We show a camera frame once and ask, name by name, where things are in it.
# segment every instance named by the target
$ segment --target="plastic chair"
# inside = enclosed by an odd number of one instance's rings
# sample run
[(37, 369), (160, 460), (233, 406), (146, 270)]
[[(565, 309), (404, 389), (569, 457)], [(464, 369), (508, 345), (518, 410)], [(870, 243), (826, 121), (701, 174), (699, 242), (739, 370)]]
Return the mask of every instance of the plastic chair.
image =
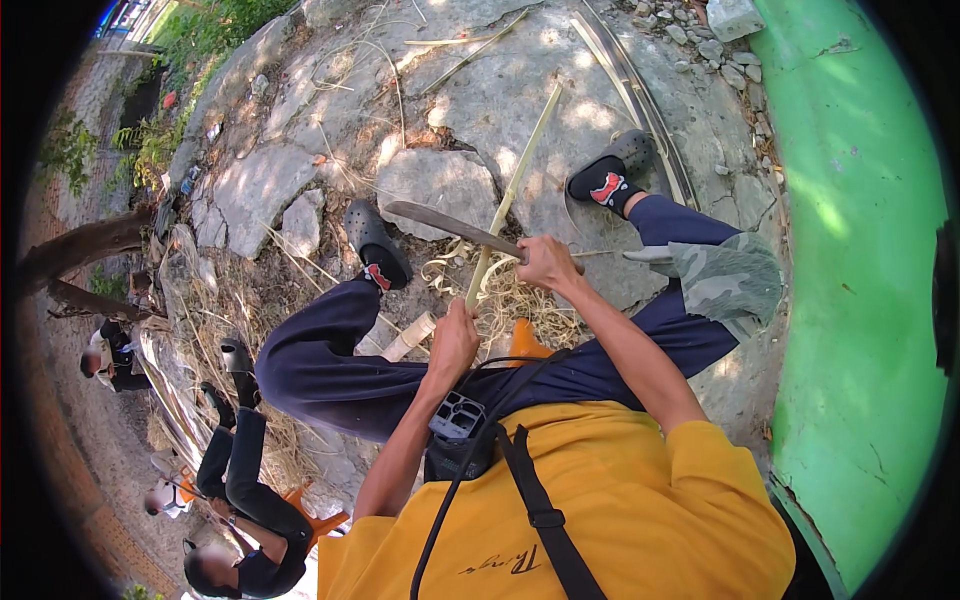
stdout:
[(320, 536), (325, 536), (336, 529), (338, 525), (347, 522), (347, 520), (350, 518), (350, 515), (344, 511), (340, 511), (330, 518), (314, 518), (310, 516), (303, 508), (301, 499), (303, 498), (303, 493), (306, 492), (306, 489), (312, 485), (312, 481), (307, 481), (299, 488), (283, 496), (283, 499), (292, 504), (294, 508), (297, 509), (301, 515), (303, 515), (303, 518), (310, 522), (310, 527), (313, 528), (313, 535), (310, 536), (310, 545), (308, 545), (307, 548), (312, 548), (317, 543), (317, 540), (320, 539)]
[[(510, 342), (510, 352), (508, 356), (533, 356), (534, 358), (546, 358), (553, 354), (553, 350), (545, 347), (537, 338), (534, 337), (533, 325), (520, 317), (514, 323), (514, 336)], [(508, 367), (522, 367), (533, 361), (512, 360), (507, 363)]]

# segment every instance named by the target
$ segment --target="blade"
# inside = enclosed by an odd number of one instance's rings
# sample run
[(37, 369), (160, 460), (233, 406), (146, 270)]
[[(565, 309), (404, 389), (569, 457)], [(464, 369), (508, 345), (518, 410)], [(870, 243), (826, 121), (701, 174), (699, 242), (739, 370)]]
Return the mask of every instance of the blade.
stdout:
[(396, 201), (387, 204), (383, 209), (397, 216), (412, 219), (418, 223), (429, 225), (432, 228), (442, 229), (447, 233), (459, 235), (476, 244), (490, 246), (494, 250), (503, 252), (504, 254), (515, 256), (521, 260), (523, 259), (523, 251), (502, 237), (490, 235), (482, 229), (454, 219), (453, 217), (448, 217), (429, 206)]

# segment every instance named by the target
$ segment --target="navy blue pants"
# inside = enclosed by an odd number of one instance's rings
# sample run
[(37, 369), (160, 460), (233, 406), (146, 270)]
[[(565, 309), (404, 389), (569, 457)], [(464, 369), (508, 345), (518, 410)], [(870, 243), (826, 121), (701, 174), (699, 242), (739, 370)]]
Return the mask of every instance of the navy blue pants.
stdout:
[[(630, 222), (647, 246), (667, 242), (720, 244), (740, 231), (659, 195), (637, 203)], [(391, 363), (379, 356), (353, 356), (371, 330), (380, 307), (376, 287), (346, 281), (293, 315), (270, 334), (256, 361), (264, 398), (304, 422), (385, 442), (407, 410), (426, 363)], [(680, 281), (671, 279), (633, 321), (691, 377), (736, 347), (718, 322), (687, 315)], [(531, 364), (483, 369), (461, 393), (488, 406), (528, 378)], [(610, 357), (591, 340), (547, 366), (527, 383), (502, 414), (547, 402), (613, 399), (643, 410)]]

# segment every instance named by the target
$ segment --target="yellow t-shirt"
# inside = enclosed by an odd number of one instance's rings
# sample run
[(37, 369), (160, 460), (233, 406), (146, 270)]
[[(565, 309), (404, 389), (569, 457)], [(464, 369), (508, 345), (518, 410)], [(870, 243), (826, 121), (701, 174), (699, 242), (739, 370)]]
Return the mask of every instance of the yellow t-shirt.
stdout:
[[(608, 598), (780, 598), (790, 533), (750, 451), (705, 421), (664, 442), (646, 413), (613, 401), (545, 404), (502, 421), (528, 448), (566, 532)], [(396, 518), (367, 516), (320, 538), (317, 598), (406, 599), (447, 482)], [(420, 598), (565, 598), (501, 459), (464, 482), (444, 520)]]

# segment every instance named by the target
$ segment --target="knife handle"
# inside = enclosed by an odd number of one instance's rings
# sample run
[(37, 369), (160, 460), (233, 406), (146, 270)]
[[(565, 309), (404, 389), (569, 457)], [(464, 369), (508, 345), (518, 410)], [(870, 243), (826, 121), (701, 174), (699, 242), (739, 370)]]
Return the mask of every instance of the knife handle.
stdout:
[[(528, 249), (528, 248), (522, 248), (521, 250), (523, 251), (523, 258), (520, 258), (520, 264), (521, 264), (521, 265), (525, 265), (525, 264), (527, 264), (527, 263), (530, 262), (530, 249)], [(576, 270), (577, 270), (577, 275), (583, 275), (583, 274), (584, 274), (584, 271), (585, 271), (586, 269), (584, 269), (584, 266), (583, 266), (582, 264), (580, 264), (580, 261), (579, 261), (579, 260), (574, 260), (574, 261), (573, 261), (573, 266), (574, 266), (574, 267), (576, 268)]]

